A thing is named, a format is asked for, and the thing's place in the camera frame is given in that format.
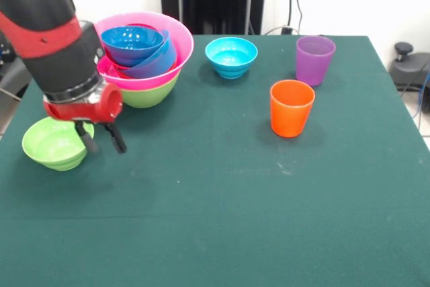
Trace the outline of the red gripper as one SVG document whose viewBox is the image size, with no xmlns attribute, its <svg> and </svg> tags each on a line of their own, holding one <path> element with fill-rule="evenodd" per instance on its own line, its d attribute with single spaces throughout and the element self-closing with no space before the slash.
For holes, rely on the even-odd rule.
<svg viewBox="0 0 430 287">
<path fill-rule="evenodd" d="M 76 121 L 75 130 L 90 153 L 98 152 L 98 146 L 85 130 L 83 121 L 104 123 L 103 127 L 110 133 L 117 152 L 127 152 L 126 143 L 118 127 L 113 123 L 123 107 L 122 94 L 117 85 L 104 82 L 88 96 L 68 103 L 52 103 L 45 97 L 42 102 L 50 117 L 63 121 Z"/>
</svg>

